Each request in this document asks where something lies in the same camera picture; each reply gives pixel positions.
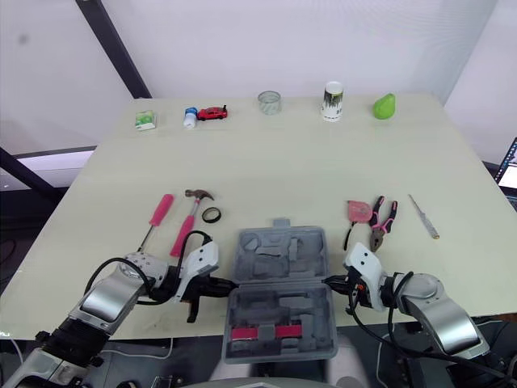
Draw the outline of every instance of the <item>pink hammer handle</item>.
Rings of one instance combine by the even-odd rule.
[[[172,251],[170,251],[170,255],[174,257],[179,257],[181,255],[181,248],[183,246],[183,241],[187,237],[187,234],[192,231],[194,228],[194,216],[187,216],[185,221],[183,221],[183,225],[181,225],[181,229],[179,230],[178,237],[176,238],[176,242],[172,247]]]
[[[150,219],[149,224],[152,226],[159,226],[162,223],[163,218],[169,211],[172,203],[174,202],[174,196],[171,194],[165,194],[158,204],[156,210],[154,210],[153,217]]]

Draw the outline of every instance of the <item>pink tape measure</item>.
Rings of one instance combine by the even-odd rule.
[[[346,251],[348,248],[348,239],[350,238],[350,233],[354,225],[357,223],[367,223],[372,218],[372,215],[372,207],[366,202],[360,202],[358,200],[348,201],[348,219],[351,221],[351,225],[345,237],[345,242],[343,243],[343,250]]]

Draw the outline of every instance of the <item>hammer head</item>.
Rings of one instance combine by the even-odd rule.
[[[207,192],[206,190],[201,190],[201,189],[185,190],[185,196],[194,196],[198,200],[202,200],[203,198],[210,198],[211,200],[213,200],[213,196],[210,195],[209,192]]]

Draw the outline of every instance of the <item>tool case lid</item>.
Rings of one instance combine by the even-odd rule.
[[[307,282],[328,277],[325,231],[317,226],[291,227],[286,218],[272,228],[242,230],[233,261],[239,285]]]

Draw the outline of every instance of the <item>light wooden tabletop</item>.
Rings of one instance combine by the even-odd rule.
[[[331,274],[344,273],[347,200],[371,204],[379,195],[398,200],[392,232],[377,252],[388,273],[426,272],[471,315],[517,310],[517,213],[475,153],[429,95],[399,95],[397,113],[376,120],[376,96],[344,100],[343,119],[323,122],[319,98],[285,99],[283,111],[264,116],[254,99],[137,100],[97,148],[66,193],[0,299],[0,335],[31,339],[57,327],[75,306],[91,273],[104,260],[135,251],[165,193],[176,200],[147,246],[168,256],[192,199],[203,188],[223,218],[196,225],[220,247],[220,269],[230,278],[237,232],[271,226],[288,217],[293,226],[321,226]],[[225,120],[182,126],[184,109],[226,103]],[[153,109],[158,127],[134,129],[135,112]],[[408,193],[440,234],[433,240]],[[388,206],[383,206],[381,218]],[[368,225],[357,225],[351,244],[368,245]],[[334,294],[336,322],[353,325],[345,297]],[[118,339],[218,335],[226,299],[201,298],[197,322],[186,323],[188,305],[136,306],[114,335]],[[360,308],[366,323],[386,314]],[[396,316],[396,320],[411,320]]]

